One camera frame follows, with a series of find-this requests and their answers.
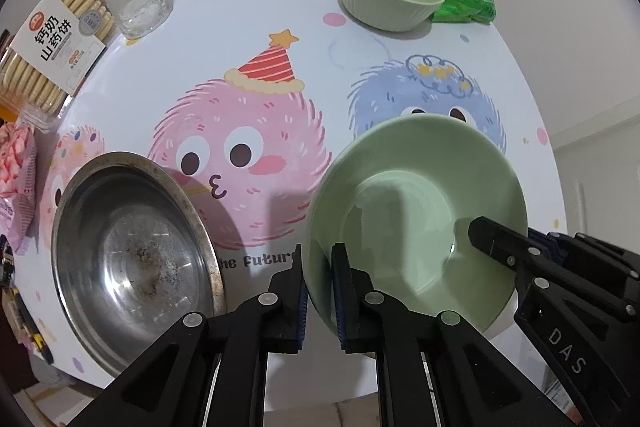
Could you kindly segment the large green ribbed bowl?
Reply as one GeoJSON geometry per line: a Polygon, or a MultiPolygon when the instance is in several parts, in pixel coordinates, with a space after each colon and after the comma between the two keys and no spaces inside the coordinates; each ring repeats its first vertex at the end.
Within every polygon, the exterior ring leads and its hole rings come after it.
{"type": "Polygon", "coordinates": [[[457,311],[487,331],[514,275],[470,243],[478,217],[527,231],[521,184],[494,143],[445,116],[378,124],[332,162],[311,202],[303,270],[319,317],[335,329],[331,248],[342,243],[378,291],[412,311],[457,311]]]}

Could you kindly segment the stainless steel bowl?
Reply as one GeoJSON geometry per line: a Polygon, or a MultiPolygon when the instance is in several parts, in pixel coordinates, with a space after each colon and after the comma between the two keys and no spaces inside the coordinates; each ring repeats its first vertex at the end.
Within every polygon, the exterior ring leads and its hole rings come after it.
{"type": "Polygon", "coordinates": [[[183,315],[226,313],[213,243],[189,197],[155,162],[111,152],[64,188],[52,273],[81,346],[117,376],[183,315]]]}

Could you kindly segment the yellow black utility knife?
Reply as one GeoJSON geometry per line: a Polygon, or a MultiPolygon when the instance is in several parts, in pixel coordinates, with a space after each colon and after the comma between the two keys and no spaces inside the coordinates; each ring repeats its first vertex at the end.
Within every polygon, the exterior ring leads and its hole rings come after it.
{"type": "Polygon", "coordinates": [[[14,303],[14,308],[18,316],[18,326],[25,332],[32,347],[40,353],[43,360],[49,365],[53,364],[54,358],[52,352],[44,340],[40,329],[32,317],[32,314],[28,311],[26,303],[20,291],[12,283],[13,275],[15,272],[14,256],[11,245],[4,234],[1,235],[1,288],[9,291],[10,300],[14,303]]]}

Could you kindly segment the pink snack bag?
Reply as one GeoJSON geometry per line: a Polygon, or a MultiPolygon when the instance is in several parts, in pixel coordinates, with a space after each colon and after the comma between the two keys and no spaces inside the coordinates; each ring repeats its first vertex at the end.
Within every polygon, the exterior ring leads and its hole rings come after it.
{"type": "Polygon", "coordinates": [[[35,216],[37,145],[29,124],[6,122],[1,126],[1,234],[13,254],[21,252],[23,239],[35,216]]]}

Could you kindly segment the yam biscuit plastic box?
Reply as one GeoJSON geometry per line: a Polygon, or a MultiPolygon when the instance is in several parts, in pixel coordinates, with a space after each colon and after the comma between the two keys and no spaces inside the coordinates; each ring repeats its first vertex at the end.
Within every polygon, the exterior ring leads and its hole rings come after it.
{"type": "Polygon", "coordinates": [[[1,106],[58,127],[116,27],[105,0],[40,0],[1,55],[1,106]]]}

